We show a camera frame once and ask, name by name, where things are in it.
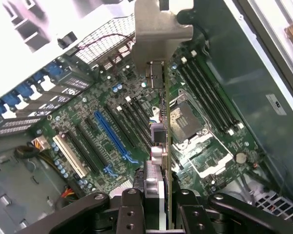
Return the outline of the round coin battery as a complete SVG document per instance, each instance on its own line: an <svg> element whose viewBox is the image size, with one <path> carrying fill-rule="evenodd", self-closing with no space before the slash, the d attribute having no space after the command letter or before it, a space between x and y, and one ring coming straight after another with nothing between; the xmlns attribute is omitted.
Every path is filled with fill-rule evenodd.
<svg viewBox="0 0 293 234"><path fill-rule="evenodd" d="M244 152L238 152L235 156L234 156L234 160L236 163L238 164L244 164L247 162L248 156L246 153Z"/></svg>

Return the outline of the CPU socket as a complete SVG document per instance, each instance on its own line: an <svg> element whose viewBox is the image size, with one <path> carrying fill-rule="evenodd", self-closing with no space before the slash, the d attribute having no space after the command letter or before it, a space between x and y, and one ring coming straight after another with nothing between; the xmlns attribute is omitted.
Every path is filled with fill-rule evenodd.
<svg viewBox="0 0 293 234"><path fill-rule="evenodd" d="M188 101L183 101L170 111L170 126L176 142L190 139L204 127L199 117L193 112Z"/></svg>

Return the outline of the white expansion slot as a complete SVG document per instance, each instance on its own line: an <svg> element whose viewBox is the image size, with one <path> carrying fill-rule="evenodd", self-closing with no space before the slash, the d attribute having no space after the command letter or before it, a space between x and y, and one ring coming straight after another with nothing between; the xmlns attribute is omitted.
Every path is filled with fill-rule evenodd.
<svg viewBox="0 0 293 234"><path fill-rule="evenodd" d="M89 171L83 166L70 146L59 135L52 137L52 139L57 144L58 148L61 150L71 167L74 169L75 173L80 178L87 176Z"/></svg>

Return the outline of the black RAM slot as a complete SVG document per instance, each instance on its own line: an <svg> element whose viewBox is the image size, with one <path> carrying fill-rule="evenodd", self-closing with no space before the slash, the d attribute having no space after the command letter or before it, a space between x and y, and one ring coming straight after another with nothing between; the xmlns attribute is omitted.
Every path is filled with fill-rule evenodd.
<svg viewBox="0 0 293 234"><path fill-rule="evenodd" d="M179 65L178 71L194 93L214 127L223 133L233 130L238 123L218 93L206 70L194 59Z"/></svg>
<svg viewBox="0 0 293 234"><path fill-rule="evenodd" d="M190 54L191 58L186 68L190 80L197 89L198 99L214 126L223 133L243 128L243 124L230 109L222 88L215 81L210 69L203 64L200 54L195 50Z"/></svg>

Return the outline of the white sticker on case wall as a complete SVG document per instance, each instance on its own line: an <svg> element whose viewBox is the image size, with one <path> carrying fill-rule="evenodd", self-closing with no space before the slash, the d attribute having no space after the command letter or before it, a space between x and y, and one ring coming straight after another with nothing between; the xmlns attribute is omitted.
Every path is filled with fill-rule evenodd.
<svg viewBox="0 0 293 234"><path fill-rule="evenodd" d="M280 104L280 102L277 99L277 97L275 96L275 94L267 94L266 98L278 115L280 115L280 116L287 115L287 113L285 112L284 108Z"/></svg>

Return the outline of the green motherboard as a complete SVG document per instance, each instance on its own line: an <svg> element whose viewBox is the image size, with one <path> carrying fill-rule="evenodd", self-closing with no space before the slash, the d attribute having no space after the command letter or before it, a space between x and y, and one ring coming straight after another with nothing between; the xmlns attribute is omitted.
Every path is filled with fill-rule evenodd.
<svg viewBox="0 0 293 234"><path fill-rule="evenodd" d="M151 136L152 125L160 122L159 92L148 88L146 80L138 76L128 54L129 49L125 46L119 50L117 55L106 59L96 70L98 75L96 83L54 113L49 114L45 120L35 126L37 138L32 141L32 145L40 149L40 158L56 169L64 179L65 187L61 198L67 199L69 202L73 202L95 190L102 190L112 195L118 188L129 187L133 184L135 173L143 169L144 162L159 158L159 154L163 152L161 143L164 136ZM173 144L178 142L176 142L170 128L172 175L179 180L181 187L197 190L202 196L207 196L225 188L234 180L243 180L245 174L258 167L264 153L227 97L226 101L230 104L230 109L244 127L238 131L231 130L228 133L220 132L214 127L178 71L179 65L186 63L190 58L191 54L186 48L178 49L176 54L173 55L172 66L168 70L170 75L170 110L179 103L188 101L193 112L204 124L201 131L206 129L212 132L224 143L233 153L233 164L223 173L208 176L204 179L199 179L195 173L180 172L184 167L173 148ZM132 164L122 158L104 129L95 119L94 111L102 113L125 148L130 151L131 157L138 160L139 164ZM88 132L108 162L107 172L98 166L98 162L92 158L99 168L97 174L93 173L66 137L66 132L71 131L91 156L82 136L76 132L75 126L78 124L81 124ZM59 135L74 151L83 166L89 171L87 176L80 178L75 173L53 141L52 137L56 135ZM235 162L234 156L238 152L247 154L246 163L238 164Z"/></svg>

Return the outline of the open black PC case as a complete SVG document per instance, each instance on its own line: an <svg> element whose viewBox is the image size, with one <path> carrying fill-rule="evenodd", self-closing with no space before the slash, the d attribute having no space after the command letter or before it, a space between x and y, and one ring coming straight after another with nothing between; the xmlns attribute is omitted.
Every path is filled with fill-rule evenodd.
<svg viewBox="0 0 293 234"><path fill-rule="evenodd" d="M35 126L96 83L100 64L121 48L128 47L136 68L135 2L0 0L0 234L16 234L73 203L61 198L64 179L32 145ZM262 161L243 180L207 196L181 187L172 175L172 229L167 228L164 171L156 162L162 153L144 162L129 187L87 195L103 192L113 198L139 190L146 234L185 234L180 190L192 191L207 212L208 197L224 193L293 223L293 0L170 0L174 7L190 2L193 8L178 13L177 20L193 26L193 37L174 54L180 48L200 54L264 153ZM60 48L57 38L71 31L77 40ZM71 74L51 78L44 67L54 60L66 62ZM36 86L39 98L16 91L25 81ZM22 100L21 110L11 111L1 100L8 93ZM267 94L275 94L286 116L275 112Z"/></svg>

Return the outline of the black intrusion switch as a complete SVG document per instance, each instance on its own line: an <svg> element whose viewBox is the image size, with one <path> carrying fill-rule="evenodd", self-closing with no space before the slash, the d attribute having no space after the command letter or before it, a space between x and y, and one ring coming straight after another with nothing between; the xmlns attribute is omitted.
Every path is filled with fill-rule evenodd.
<svg viewBox="0 0 293 234"><path fill-rule="evenodd" d="M57 42L60 48L65 49L69 45L71 45L73 42L77 40L76 35L71 31L68 34L66 34L62 38L57 38Z"/></svg>

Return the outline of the black expansion slot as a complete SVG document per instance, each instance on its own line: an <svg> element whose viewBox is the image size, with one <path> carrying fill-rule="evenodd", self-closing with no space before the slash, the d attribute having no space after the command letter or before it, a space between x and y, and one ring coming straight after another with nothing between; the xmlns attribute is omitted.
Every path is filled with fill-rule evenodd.
<svg viewBox="0 0 293 234"><path fill-rule="evenodd" d="M90 137L88 132L82 127L81 124L75 126L76 132L82 136L83 140L86 143L86 146L89 148L91 152L91 158L94 158L98 162L98 166L102 167L102 169L107 172L109 164L106 159L101 154L99 148L95 144L95 141Z"/></svg>
<svg viewBox="0 0 293 234"><path fill-rule="evenodd" d="M77 138L72 134L71 131L66 132L66 137L69 139L69 141L72 143L72 145L76 148L79 155L84 159L88 167L91 169L91 171L95 174L99 172L99 168L97 167L94 160L90 157L90 153L87 152L86 148L80 144L80 142L77 140Z"/></svg>

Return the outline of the metal socket cover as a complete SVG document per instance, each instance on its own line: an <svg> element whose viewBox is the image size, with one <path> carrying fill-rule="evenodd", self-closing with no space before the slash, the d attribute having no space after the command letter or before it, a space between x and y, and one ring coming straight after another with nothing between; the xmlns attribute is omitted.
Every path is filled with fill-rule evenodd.
<svg viewBox="0 0 293 234"><path fill-rule="evenodd" d="M180 172L195 173L199 179L217 176L233 164L233 153L212 132L204 129L191 139L174 143Z"/></svg>

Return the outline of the blue expansion slot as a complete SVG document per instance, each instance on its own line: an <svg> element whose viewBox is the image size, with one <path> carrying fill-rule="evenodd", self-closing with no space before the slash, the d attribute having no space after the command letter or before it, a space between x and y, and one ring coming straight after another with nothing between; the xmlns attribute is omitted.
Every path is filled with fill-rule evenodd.
<svg viewBox="0 0 293 234"><path fill-rule="evenodd" d="M105 133L109 137L109 139L112 141L116 149L119 151L120 155L124 160L129 161L132 164L139 164L139 161L136 159L133 159L131 157L130 151L128 151L119 137L115 134L113 129L110 127L108 124L107 120L105 117L102 115L100 111L94 111L94 117L98 121L99 125L104 129Z"/></svg>

